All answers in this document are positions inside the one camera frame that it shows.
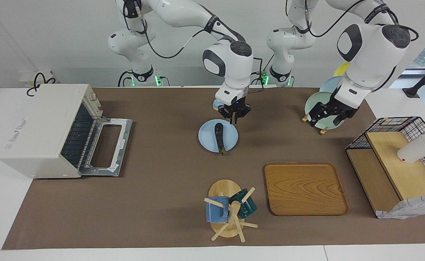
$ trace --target brown rectangular tray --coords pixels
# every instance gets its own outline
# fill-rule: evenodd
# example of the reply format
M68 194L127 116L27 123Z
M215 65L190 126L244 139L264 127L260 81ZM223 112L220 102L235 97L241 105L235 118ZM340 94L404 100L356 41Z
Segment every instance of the brown rectangular tray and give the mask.
M271 163L265 166L267 195L274 215L344 215L349 207L329 163Z

